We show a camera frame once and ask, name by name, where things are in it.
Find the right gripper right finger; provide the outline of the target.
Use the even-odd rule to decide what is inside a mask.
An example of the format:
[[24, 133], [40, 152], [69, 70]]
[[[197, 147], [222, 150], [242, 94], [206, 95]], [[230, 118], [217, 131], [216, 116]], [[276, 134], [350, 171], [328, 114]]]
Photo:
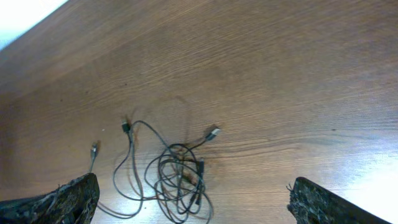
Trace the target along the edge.
[[305, 177], [286, 188], [297, 224], [390, 224]]

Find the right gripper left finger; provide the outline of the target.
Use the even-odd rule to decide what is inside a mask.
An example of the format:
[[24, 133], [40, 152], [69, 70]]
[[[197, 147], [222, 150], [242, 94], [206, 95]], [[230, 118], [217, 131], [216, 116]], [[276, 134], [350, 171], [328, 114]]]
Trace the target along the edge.
[[52, 192], [1, 202], [1, 223], [90, 223], [100, 198], [97, 176], [87, 173]]

